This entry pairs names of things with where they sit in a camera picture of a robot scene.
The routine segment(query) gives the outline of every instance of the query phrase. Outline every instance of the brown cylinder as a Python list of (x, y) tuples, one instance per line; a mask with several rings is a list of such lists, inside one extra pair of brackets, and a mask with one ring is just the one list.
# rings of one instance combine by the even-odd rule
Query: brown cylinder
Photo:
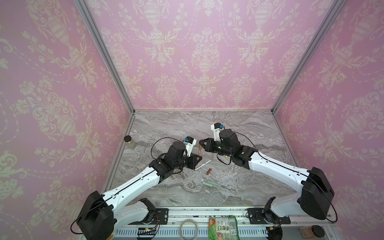
[(319, 225), (301, 227), (300, 233), (301, 233), (303, 239), (321, 238), (325, 235), (324, 229)]

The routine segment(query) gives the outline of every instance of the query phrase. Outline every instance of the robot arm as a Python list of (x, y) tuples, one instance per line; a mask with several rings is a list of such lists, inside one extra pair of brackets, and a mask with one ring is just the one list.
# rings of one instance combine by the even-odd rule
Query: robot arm
[(220, 123), (211, 125), (214, 138), (201, 140), (199, 144), (207, 152), (230, 156), (236, 165), (262, 172), (297, 191), (285, 197), (272, 197), (264, 208), (269, 222), (287, 215), (308, 214), (317, 219), (325, 219), (333, 199), (334, 191), (322, 170), (298, 168), (283, 163), (259, 152), (257, 149), (241, 145), (231, 129), (224, 129)]
[(174, 142), (134, 178), (103, 194), (95, 191), (86, 199), (76, 223), (88, 240), (107, 239), (115, 229), (133, 222), (150, 222), (155, 207), (148, 199), (126, 206), (145, 190), (170, 177), (175, 169), (194, 169), (202, 159), (191, 153), (196, 140)]

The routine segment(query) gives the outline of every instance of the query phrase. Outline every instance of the marble surface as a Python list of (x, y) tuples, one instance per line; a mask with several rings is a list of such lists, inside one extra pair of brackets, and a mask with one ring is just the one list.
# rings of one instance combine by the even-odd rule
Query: marble surface
[[(173, 137), (182, 140), (191, 136), (199, 141), (213, 137), (210, 126), (216, 122), (248, 136), (262, 153), (293, 164), (270, 111), (136, 112), (135, 115), (131, 136), (137, 146), (134, 150), (124, 150), (112, 188), (136, 176), (148, 166), (152, 161), (150, 149), (158, 139)], [(243, 145), (252, 145), (241, 135), (238, 135), (238, 139)], [(154, 157), (167, 152), (173, 142), (172, 139), (160, 140), (153, 148)], [(198, 151), (196, 144), (192, 152), (197, 154)], [(233, 163), (224, 165), (217, 160), (216, 154), (204, 150), (201, 155), (203, 159), (200, 164), (212, 158), (215, 160), (197, 171), (185, 168), (182, 173), (172, 175), (146, 190), (133, 202), (146, 197), (155, 206), (264, 205), (270, 197), (294, 193), (284, 183), (263, 173)], [(207, 180), (222, 184), (228, 189), (202, 185)]]

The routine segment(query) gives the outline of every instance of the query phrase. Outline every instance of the pink damask wallpaper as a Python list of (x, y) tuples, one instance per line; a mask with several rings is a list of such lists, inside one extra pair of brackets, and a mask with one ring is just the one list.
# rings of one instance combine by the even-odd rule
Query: pink damask wallpaper
[(135, 109), (271, 109), (333, 0), (86, 0)]
[(383, 0), (346, 2), (277, 116), (300, 165), (326, 173), (344, 239), (382, 239)]
[(73, 1), (0, 9), (0, 239), (77, 239), (130, 115)]

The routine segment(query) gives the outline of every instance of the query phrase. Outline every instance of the black cable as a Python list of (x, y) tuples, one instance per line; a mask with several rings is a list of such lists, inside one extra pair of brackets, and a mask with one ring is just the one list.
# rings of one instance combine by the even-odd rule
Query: black cable
[[(277, 227), (277, 228), (275, 228), (275, 229), (280, 229), (280, 234), (279, 235), (283, 235), (283, 229), (281, 228), (281, 227)], [(273, 237), (273, 240), (276, 240), (276, 238), (275, 238), (275, 235), (274, 234), (271, 234), (271, 236)]]
[[(156, 236), (156, 234), (157, 234), (157, 232), (159, 231), (159, 229), (160, 229), (160, 220), (159, 220), (159, 217), (157, 216), (157, 215), (155, 215), (156, 217), (157, 217), (157, 222), (156, 222), (156, 225), (155, 225), (155, 227), (154, 228), (156, 228), (156, 227), (158, 227), (157, 228), (157, 231), (156, 231), (156, 233), (155, 233), (155, 235), (153, 235), (152, 236), (152, 238), (150, 239), (150, 240), (152, 240), (155, 236)], [(138, 236), (138, 239), (139, 238), (142, 238), (141, 236), (142, 235), (146, 235), (145, 233), (141, 233), (141, 234), (137, 234), (137, 236)]]
[(251, 219), (250, 214), (251, 214), (251, 211), (247, 211), (247, 213), (245, 214), (245, 217), (248, 219)]
[(216, 157), (217, 157), (217, 159), (218, 159), (220, 162), (224, 163), (225, 165), (230, 165), (230, 164), (231, 164), (231, 162), (232, 162), (232, 160), (231, 160), (231, 159), (229, 159), (229, 163), (228, 163), (228, 164), (227, 164), (227, 163), (225, 163), (225, 162), (223, 162), (223, 161), (221, 161), (221, 160), (220, 160), (220, 158), (218, 157), (218, 154), (216, 154)]
[(324, 190), (323, 190), (323, 189), (317, 184), (317, 182), (315, 182), (310, 176), (307, 176), (307, 175), (302, 174), (302, 173), (300, 173), (300, 174), (303, 175), (303, 176), (306, 176), (306, 177), (309, 178), (309, 179), (311, 179), (312, 182), (313, 182), (314, 184), (316, 184), (316, 186), (317, 186), (318, 188), (320, 188), (320, 190), (324, 193), (325, 197), (328, 199), (329, 203), (331, 204), (331, 206), (332, 206), (332, 208), (333, 208), (333, 211), (335, 212), (335, 215), (336, 215), (336, 220), (335, 220), (335, 221), (332, 221), (332, 220), (329, 220), (328, 218), (326, 218), (326, 220), (328, 220), (328, 221), (330, 221), (330, 222), (332, 222), (332, 223), (337, 222), (337, 220), (338, 220), (339, 218), (338, 218), (338, 216), (337, 216), (336, 209), (335, 209), (335, 207), (333, 206), (333, 204), (332, 204), (331, 200), (329, 199), (329, 197), (325, 194)]
[(174, 172), (174, 173), (172, 173), (172, 175), (173, 175), (173, 174), (181, 173), (181, 172), (183, 171), (183, 169), (184, 169), (184, 168), (182, 168), (179, 172)]
[(282, 222), (282, 220), (280, 219), (280, 223), (275, 223), (275, 224), (273, 225), (273, 227), (274, 227), (274, 228), (281, 227), (281, 222)]
[(152, 149), (153, 149), (153, 147), (155, 146), (155, 144), (158, 142), (158, 141), (160, 141), (161, 139), (164, 139), (164, 138), (171, 138), (171, 139), (173, 139), (173, 140), (176, 140), (176, 141), (179, 141), (179, 142), (182, 142), (182, 141), (180, 141), (180, 140), (177, 140), (177, 139), (175, 139), (175, 138), (172, 138), (172, 137), (163, 137), (163, 138), (160, 138), (159, 140), (157, 140), (153, 145), (152, 145), (152, 147), (151, 147), (151, 157), (153, 158), (153, 159), (156, 159), (155, 157), (153, 157), (153, 155), (152, 155)]
[(239, 133), (239, 132), (234, 132), (234, 133), (237, 133), (237, 134), (240, 134), (240, 135), (243, 135), (244, 137), (246, 137), (252, 143), (252, 145), (257, 149), (257, 147), (253, 144), (253, 142), (246, 135)]
[[(150, 173), (147, 173), (147, 174), (144, 175), (143, 177), (148, 176), (149, 174), (153, 173), (154, 171), (155, 171), (155, 170), (153, 170), (153, 171), (150, 172)], [(125, 188), (121, 189), (120, 191), (118, 191), (117, 193), (115, 193), (114, 196), (116, 196), (117, 194), (119, 194), (119, 192), (123, 191), (124, 189), (126, 189), (127, 187), (131, 186), (132, 184), (134, 184), (135, 182), (137, 182), (137, 181), (139, 181), (139, 180), (141, 180), (141, 178), (137, 179), (136, 181), (134, 181), (133, 183), (129, 184), (129, 185), (126, 186)], [(73, 223), (72, 223), (71, 226), (70, 226), (70, 230), (71, 230), (71, 232), (74, 233), (74, 234), (79, 234), (79, 235), (80, 235), (80, 234), (83, 234), (83, 233), (74, 232), (74, 231), (72, 230), (72, 226), (74, 225), (74, 223), (75, 223), (78, 219), (80, 219), (82, 216), (84, 216), (85, 214), (87, 214), (88, 212), (90, 212), (90, 211), (92, 211), (93, 209), (99, 207), (101, 204), (106, 203), (106, 202), (107, 202), (109, 199), (111, 199), (111, 198), (112, 198), (112, 196), (111, 196), (110, 198), (108, 198), (107, 200), (101, 202), (101, 203), (100, 203), (99, 205), (97, 205), (96, 207), (94, 207), (94, 208), (92, 208), (92, 209), (89, 209), (88, 211), (86, 211), (85, 213), (83, 213), (81, 216), (77, 217), (77, 218), (75, 219), (75, 221), (73, 221)]]
[[(240, 135), (243, 135), (244, 137), (246, 137), (246, 138), (252, 143), (252, 145), (256, 148), (256, 146), (253, 144), (253, 142), (252, 142), (246, 135), (241, 134), (241, 133), (238, 133), (238, 132), (234, 132), (234, 133), (237, 133), (237, 134), (240, 134)], [(305, 174), (302, 174), (301, 172), (292, 170), (292, 169), (290, 169), (290, 168), (288, 168), (288, 167), (285, 167), (285, 166), (283, 166), (283, 165), (281, 165), (281, 164), (278, 164), (277, 162), (274, 162), (274, 161), (271, 161), (271, 160), (269, 160), (269, 159), (266, 159), (265, 157), (263, 157), (263, 156), (260, 154), (260, 152), (259, 152), (258, 150), (257, 150), (257, 153), (260, 155), (260, 157), (262, 157), (263, 159), (265, 159), (265, 160), (267, 160), (267, 161), (269, 161), (269, 162), (272, 162), (272, 163), (274, 163), (274, 164), (276, 164), (276, 165), (279, 165), (280, 167), (283, 167), (283, 168), (288, 169), (288, 170), (290, 170), (290, 171), (293, 171), (293, 172), (295, 172), (295, 173), (301, 174), (301, 175), (303, 175), (303, 176), (309, 178), (310, 180), (312, 180), (312, 182), (313, 182), (314, 184), (316, 184), (316, 186), (317, 186), (317, 187), (324, 193), (325, 197), (328, 199), (329, 203), (331, 204), (331, 206), (332, 206), (332, 208), (333, 208), (333, 211), (335, 212), (335, 215), (336, 215), (336, 220), (335, 220), (335, 221), (329, 220), (328, 218), (326, 218), (326, 220), (328, 220), (328, 221), (330, 221), (330, 222), (332, 222), (332, 223), (337, 222), (337, 220), (338, 220), (338, 215), (337, 215), (336, 209), (335, 209), (335, 207), (333, 206), (332, 201), (328, 198), (328, 196), (325, 194), (324, 190), (317, 184), (317, 182), (315, 182), (310, 176), (307, 176), (307, 175), (305, 175)]]
[(85, 213), (83, 213), (81, 216), (79, 216), (78, 218), (76, 218), (75, 219), (75, 221), (73, 221), (73, 223), (71, 224), (71, 226), (70, 226), (70, 230), (71, 230), (71, 232), (72, 233), (74, 233), (74, 234), (83, 234), (82, 232), (74, 232), (73, 230), (72, 230), (72, 226), (73, 226), (73, 224), (78, 220), (78, 219), (80, 219), (82, 216), (84, 216), (85, 214), (87, 214), (88, 212), (90, 212), (90, 211), (92, 211), (93, 209), (95, 209), (95, 208), (97, 208), (97, 207), (99, 207), (101, 204), (103, 204), (103, 203), (105, 203), (106, 201), (108, 201), (109, 199), (111, 199), (112, 197), (110, 197), (110, 198), (108, 198), (107, 200), (105, 200), (104, 202), (101, 202), (99, 205), (97, 205), (96, 207), (94, 207), (94, 208), (92, 208), (92, 209), (89, 209), (88, 211), (86, 211)]

